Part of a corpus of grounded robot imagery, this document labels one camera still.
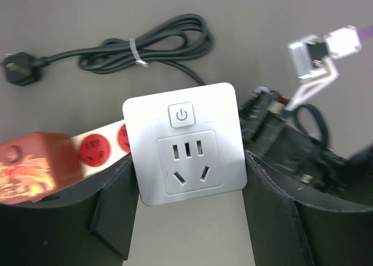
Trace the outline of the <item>beige power strip red sockets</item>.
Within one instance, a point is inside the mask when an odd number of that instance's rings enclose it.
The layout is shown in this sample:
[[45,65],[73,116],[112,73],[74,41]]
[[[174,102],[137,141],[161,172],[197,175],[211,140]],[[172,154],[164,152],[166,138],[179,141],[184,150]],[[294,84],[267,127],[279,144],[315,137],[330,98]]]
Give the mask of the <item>beige power strip red sockets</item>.
[[31,202],[41,201],[105,170],[131,151],[124,120],[74,137],[52,132],[32,132],[30,135],[33,141],[31,154],[47,159],[48,173],[56,185],[30,198]]

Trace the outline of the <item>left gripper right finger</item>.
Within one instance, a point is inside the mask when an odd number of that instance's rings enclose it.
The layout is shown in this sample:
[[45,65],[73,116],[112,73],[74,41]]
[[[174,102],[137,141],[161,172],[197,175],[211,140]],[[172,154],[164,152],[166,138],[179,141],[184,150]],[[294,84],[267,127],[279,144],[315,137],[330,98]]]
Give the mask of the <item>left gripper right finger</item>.
[[242,191],[257,265],[371,265],[372,195],[335,196],[246,154]]

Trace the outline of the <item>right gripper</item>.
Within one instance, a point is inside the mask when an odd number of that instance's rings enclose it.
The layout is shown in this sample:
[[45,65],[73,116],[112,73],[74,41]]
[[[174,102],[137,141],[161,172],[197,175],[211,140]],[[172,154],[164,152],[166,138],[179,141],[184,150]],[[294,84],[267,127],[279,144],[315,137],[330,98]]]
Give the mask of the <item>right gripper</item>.
[[288,99],[257,87],[239,107],[244,147],[284,175],[335,196],[372,195],[372,146],[345,159],[332,152],[322,113],[311,104],[286,111]]

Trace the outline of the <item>white cube socket adapter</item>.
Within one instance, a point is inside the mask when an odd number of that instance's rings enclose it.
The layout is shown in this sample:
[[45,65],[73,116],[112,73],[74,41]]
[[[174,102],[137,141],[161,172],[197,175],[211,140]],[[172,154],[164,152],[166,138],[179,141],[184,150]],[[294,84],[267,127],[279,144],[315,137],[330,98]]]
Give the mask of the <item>white cube socket adapter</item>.
[[133,97],[122,111],[144,205],[246,186],[237,99],[230,83]]

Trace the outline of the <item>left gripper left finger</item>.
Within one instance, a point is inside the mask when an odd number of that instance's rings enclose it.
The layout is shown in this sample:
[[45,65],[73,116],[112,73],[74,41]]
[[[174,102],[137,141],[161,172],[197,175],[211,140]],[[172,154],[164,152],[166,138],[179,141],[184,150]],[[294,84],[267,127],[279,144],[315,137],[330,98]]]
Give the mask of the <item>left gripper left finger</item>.
[[36,202],[1,205],[2,265],[121,265],[139,189],[131,157]]

